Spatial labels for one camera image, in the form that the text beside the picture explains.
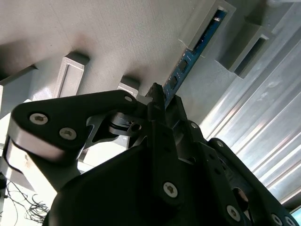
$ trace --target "corrugated metal surface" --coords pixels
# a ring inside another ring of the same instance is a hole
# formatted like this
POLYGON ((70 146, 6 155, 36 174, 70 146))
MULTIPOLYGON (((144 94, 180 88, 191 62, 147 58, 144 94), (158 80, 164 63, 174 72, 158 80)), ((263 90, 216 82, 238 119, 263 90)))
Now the corrugated metal surface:
POLYGON ((301 192, 301 5, 289 6, 275 40, 247 77, 237 77, 201 123, 285 203, 301 192))

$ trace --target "silver screw head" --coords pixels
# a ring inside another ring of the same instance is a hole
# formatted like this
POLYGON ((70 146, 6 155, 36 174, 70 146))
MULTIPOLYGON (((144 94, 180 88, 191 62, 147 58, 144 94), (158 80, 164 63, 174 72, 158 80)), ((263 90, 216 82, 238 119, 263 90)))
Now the silver screw head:
POLYGON ((132 101, 133 101, 132 98, 130 98, 130 97, 128 97, 128 96, 125 96, 124 99, 127 100, 127 101, 129 101, 129 102, 132 102, 132 101))
POLYGON ((273 214, 273 213, 272 213, 271 216, 272 216, 274 222, 275 222, 277 225, 279 225, 279 226, 282 226, 282 225, 283 225, 283 224, 282 224, 282 221, 280 220, 280 218, 279 218, 276 214, 273 214))
POLYGON ((240 214, 233 206, 227 206, 227 212, 235 221, 240 221, 240 214))
POLYGON ((171 198, 176 198, 178 196, 177 188, 170 182, 164 183, 163 190, 171 198))
POLYGON ((45 125, 48 122, 47 116, 41 113, 32 114, 29 120, 36 125, 45 125))
POLYGON ((285 220, 289 226, 296 226, 296 224, 289 217, 285 217, 285 220))
POLYGON ((191 126, 192 126, 193 128, 195 128, 195 129, 198 127, 198 125, 195 124, 194 122, 191 123, 191 126))
POLYGON ((60 130, 60 136, 66 140, 74 140, 76 138, 76 132, 71 128, 62 128, 60 130))
POLYGON ((217 145, 219 146, 219 147, 224 147, 224 145, 222 144, 222 142, 221 141, 216 141, 216 143, 217 143, 217 145))

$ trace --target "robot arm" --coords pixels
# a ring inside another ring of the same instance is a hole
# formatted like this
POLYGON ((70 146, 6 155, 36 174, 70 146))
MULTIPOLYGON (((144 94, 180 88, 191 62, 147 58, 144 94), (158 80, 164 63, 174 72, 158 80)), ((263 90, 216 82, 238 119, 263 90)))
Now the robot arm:
POLYGON ((298 225, 224 142, 203 138, 179 97, 165 110, 160 85, 147 96, 145 105, 116 90, 13 110, 4 159, 51 206, 45 226, 298 225), (128 150, 80 175, 81 151, 118 135, 128 150))

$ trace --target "blue circuit board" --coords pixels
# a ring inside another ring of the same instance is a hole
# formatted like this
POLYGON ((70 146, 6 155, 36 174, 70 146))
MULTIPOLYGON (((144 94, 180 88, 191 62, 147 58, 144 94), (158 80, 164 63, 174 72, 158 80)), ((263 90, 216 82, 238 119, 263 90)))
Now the blue circuit board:
POLYGON ((201 56, 201 53, 209 43, 226 14, 227 13, 225 11, 217 10, 195 48, 193 50, 187 48, 184 51, 183 56, 178 61, 175 69, 163 86, 165 107, 169 105, 170 101, 175 96, 184 79, 187 77, 188 73, 201 56))

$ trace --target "wires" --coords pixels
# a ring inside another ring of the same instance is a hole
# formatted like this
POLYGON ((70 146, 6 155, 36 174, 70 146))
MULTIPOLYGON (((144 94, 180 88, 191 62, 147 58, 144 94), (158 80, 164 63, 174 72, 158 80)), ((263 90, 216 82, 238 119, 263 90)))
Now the wires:
POLYGON ((15 209, 16 209, 16 213, 17 213, 17 220, 16 220, 16 223, 15 223, 14 226, 16 226, 17 221, 18 221, 18 212, 17 212, 17 208, 16 208, 15 204, 18 204, 18 205, 22 206, 25 209, 25 211, 26 211, 25 219, 32 220, 32 221, 34 221, 36 223, 39 223, 41 225, 43 224, 44 219, 45 219, 47 213, 49 212, 49 210, 48 210, 48 208, 47 208, 47 206, 45 204, 43 204, 42 202, 38 202, 38 201, 35 200, 34 197, 37 194, 34 194, 32 196, 32 198, 31 198, 31 201, 30 201, 28 199, 28 195, 26 195, 23 192, 21 192, 21 190, 18 188, 18 186, 14 182, 12 182, 12 181, 10 181, 7 184, 7 192, 8 192, 8 198, 13 202, 13 204, 15 206, 15 209), (11 184, 14 185, 14 187, 17 189, 17 191, 11 191, 9 189, 9 185, 11 185, 11 184), (21 196, 24 198, 24 200, 22 200, 22 202, 26 201, 27 203, 30 204, 30 207, 27 209, 23 204, 20 203, 21 201, 17 202, 16 200, 14 200, 11 197, 11 193, 13 193, 13 192, 20 193, 21 196))

